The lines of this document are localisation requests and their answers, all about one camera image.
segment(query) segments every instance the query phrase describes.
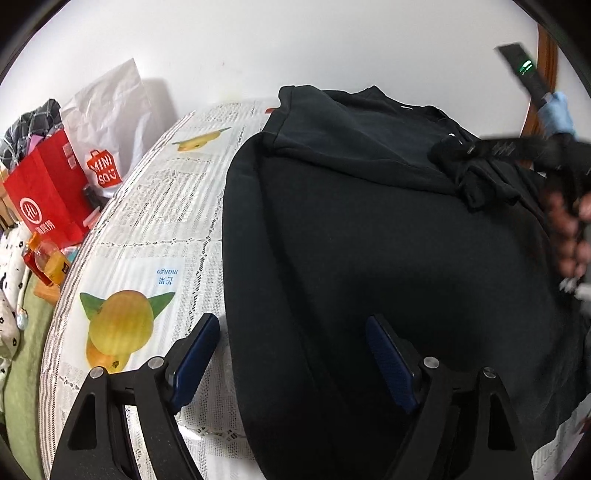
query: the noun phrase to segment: human hand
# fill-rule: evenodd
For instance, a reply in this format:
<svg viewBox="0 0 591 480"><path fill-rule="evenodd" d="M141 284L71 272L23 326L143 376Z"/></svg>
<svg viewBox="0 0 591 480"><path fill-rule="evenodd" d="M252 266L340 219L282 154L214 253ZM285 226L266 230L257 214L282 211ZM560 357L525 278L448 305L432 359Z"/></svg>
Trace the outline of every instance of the human hand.
<svg viewBox="0 0 591 480"><path fill-rule="evenodd" d="M554 230L553 243L558 253L558 270L565 278L580 278L591 262L591 245L585 240L579 241L579 222L591 222L591 193L581 198L579 218L569 213L560 192L550 192L545 197L545 205Z"/></svg>

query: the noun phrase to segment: green leaf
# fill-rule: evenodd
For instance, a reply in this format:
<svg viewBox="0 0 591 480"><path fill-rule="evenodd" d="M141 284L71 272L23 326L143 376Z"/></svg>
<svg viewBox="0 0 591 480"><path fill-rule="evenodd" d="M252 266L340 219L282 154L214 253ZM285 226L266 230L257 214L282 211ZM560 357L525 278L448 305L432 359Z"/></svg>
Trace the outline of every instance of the green leaf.
<svg viewBox="0 0 591 480"><path fill-rule="evenodd" d="M166 305L170 303L170 301L174 297L174 292L169 291L168 293L163 293L162 295L157 295L148 299L148 302L152 306L152 312L154 312L154 320L166 308Z"/></svg>
<svg viewBox="0 0 591 480"><path fill-rule="evenodd" d="M82 307L84 308L86 317L89 320L92 320L96 316L98 310L100 309L100 306L105 302L102 299L93 297L89 293L81 293L80 301L82 302Z"/></svg>

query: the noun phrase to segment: white plastic bag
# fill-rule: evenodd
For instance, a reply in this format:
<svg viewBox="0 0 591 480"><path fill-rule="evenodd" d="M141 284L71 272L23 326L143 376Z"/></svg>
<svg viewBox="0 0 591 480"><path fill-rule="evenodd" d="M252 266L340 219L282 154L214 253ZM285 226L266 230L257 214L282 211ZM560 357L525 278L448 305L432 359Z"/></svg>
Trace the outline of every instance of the white plastic bag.
<svg viewBox="0 0 591 480"><path fill-rule="evenodd" d="M90 184L108 198L164 132L134 59L79 91L60 115Z"/></svg>

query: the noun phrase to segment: blue gripper pad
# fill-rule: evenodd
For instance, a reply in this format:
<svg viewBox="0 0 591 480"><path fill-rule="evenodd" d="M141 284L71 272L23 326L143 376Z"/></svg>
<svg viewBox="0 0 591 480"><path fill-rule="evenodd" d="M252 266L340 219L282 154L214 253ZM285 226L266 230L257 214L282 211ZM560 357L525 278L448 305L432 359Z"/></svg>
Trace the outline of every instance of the blue gripper pad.
<svg viewBox="0 0 591 480"><path fill-rule="evenodd" d="M215 315L206 313L191 334L177 340L170 349L166 379L173 389L168 404L174 413L193 399L219 339L219 320Z"/></svg>
<svg viewBox="0 0 591 480"><path fill-rule="evenodd" d="M375 316L365 323L365 337L396 405L411 414L419 406L413 390L413 373Z"/></svg>

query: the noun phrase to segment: white circular logo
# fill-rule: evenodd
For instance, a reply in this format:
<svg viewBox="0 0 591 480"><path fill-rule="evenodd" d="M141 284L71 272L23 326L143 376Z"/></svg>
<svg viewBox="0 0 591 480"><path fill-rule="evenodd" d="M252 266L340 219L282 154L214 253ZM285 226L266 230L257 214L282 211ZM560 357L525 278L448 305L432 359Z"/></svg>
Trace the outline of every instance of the white circular logo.
<svg viewBox="0 0 591 480"><path fill-rule="evenodd" d="M31 223L39 225L43 217L41 217L41 209L35 200L24 197L21 200L21 212Z"/></svg>

